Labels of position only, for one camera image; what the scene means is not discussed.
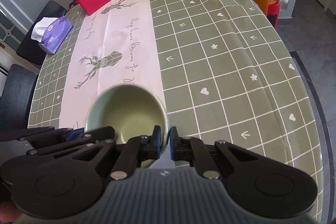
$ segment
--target ribbed gray surface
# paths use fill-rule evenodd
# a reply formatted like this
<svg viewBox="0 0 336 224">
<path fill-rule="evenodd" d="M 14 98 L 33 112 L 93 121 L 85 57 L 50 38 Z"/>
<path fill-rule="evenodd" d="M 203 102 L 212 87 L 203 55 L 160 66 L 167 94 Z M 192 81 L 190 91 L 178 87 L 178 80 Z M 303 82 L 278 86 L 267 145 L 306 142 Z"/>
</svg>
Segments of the ribbed gray surface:
<svg viewBox="0 0 336 224">
<path fill-rule="evenodd" d="M 236 205 L 220 181 L 197 175 L 194 168 L 137 169 L 124 181 L 111 182 L 101 199 L 74 217 L 40 220 L 22 216 L 17 224 L 205 224 L 315 223 L 307 214 L 274 220 L 253 215 Z"/>
</svg>

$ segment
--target white tissue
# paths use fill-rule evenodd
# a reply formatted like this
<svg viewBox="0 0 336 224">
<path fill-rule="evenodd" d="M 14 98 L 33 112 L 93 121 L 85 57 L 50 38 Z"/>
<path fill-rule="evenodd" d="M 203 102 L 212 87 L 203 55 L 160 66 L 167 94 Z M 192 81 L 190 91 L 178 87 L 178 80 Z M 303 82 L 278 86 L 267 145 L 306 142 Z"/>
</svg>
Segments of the white tissue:
<svg viewBox="0 0 336 224">
<path fill-rule="evenodd" d="M 49 27 L 51 23 L 57 20 L 57 17 L 44 17 L 41 21 L 36 23 L 33 32 L 31 34 L 31 39 L 37 40 L 39 43 L 42 41 L 43 34 L 45 30 Z"/>
</svg>

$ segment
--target dark wooden chair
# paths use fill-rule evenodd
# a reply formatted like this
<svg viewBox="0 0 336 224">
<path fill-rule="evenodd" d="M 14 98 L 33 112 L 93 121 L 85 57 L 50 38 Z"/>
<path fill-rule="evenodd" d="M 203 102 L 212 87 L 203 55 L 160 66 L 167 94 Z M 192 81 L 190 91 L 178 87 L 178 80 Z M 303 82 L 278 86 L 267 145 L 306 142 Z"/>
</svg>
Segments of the dark wooden chair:
<svg viewBox="0 0 336 224">
<path fill-rule="evenodd" d="M 66 13 L 67 10 L 63 6 L 59 5 L 55 1 L 50 0 L 43 8 L 32 27 L 29 29 L 27 35 L 16 50 L 16 54 L 37 66 L 42 66 L 46 53 L 40 48 L 36 40 L 31 39 L 34 26 L 44 17 L 58 18 L 65 16 Z"/>
<path fill-rule="evenodd" d="M 38 75 L 13 64 L 0 97 L 0 132 L 28 126 L 28 117 Z"/>
</svg>

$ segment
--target bowl rim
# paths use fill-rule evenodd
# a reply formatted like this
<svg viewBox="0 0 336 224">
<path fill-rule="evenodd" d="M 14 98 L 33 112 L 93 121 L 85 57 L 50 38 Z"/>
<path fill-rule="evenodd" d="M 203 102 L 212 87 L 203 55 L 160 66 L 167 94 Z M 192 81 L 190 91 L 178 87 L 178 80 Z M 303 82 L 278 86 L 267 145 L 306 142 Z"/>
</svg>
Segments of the bowl rim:
<svg viewBox="0 0 336 224">
<path fill-rule="evenodd" d="M 164 122 L 165 122 L 165 128 L 164 128 L 164 134 L 163 134 L 163 139 L 162 139 L 162 143 L 161 143 L 161 155 L 163 154 L 163 152 L 166 150 L 166 147 L 168 145 L 168 132 L 169 132 L 169 121 L 168 121 L 168 115 L 167 115 L 167 110 L 164 107 L 162 101 L 159 99 L 159 97 L 157 97 L 157 95 L 152 92 L 151 90 L 149 90 L 148 88 L 144 87 L 143 85 L 139 85 L 139 84 L 135 84 L 135 83 L 119 83 L 119 84 L 115 84 L 112 85 L 110 87 L 108 87 L 107 89 L 103 90 L 92 102 L 92 104 L 90 105 L 88 112 L 86 114 L 85 117 L 85 127 L 84 127 L 84 131 L 87 132 L 87 128 L 88 128 L 88 117 L 89 114 L 93 108 L 93 105 L 95 104 L 95 102 L 98 100 L 98 98 L 102 97 L 104 94 L 106 94 L 107 92 L 109 92 L 111 89 L 119 87 L 119 86 L 135 86 L 137 88 L 143 89 L 144 91 L 146 91 L 147 93 L 149 93 L 152 97 L 155 98 L 156 102 L 158 103 L 158 105 L 161 108 L 161 112 L 164 115 Z"/>
</svg>

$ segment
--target green checkered tablecloth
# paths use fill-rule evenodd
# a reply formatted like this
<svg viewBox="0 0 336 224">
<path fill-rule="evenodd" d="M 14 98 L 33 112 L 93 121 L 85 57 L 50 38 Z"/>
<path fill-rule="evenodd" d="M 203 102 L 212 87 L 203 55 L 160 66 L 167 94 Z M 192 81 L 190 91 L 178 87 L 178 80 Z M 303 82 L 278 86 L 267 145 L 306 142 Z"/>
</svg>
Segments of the green checkered tablecloth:
<svg viewBox="0 0 336 224">
<path fill-rule="evenodd" d="M 309 98 L 280 37 L 251 0 L 150 0 L 170 125 L 205 143 L 224 139 L 307 172 L 323 172 Z M 68 65 L 85 14 L 38 78 L 29 127 L 59 125 Z"/>
</svg>

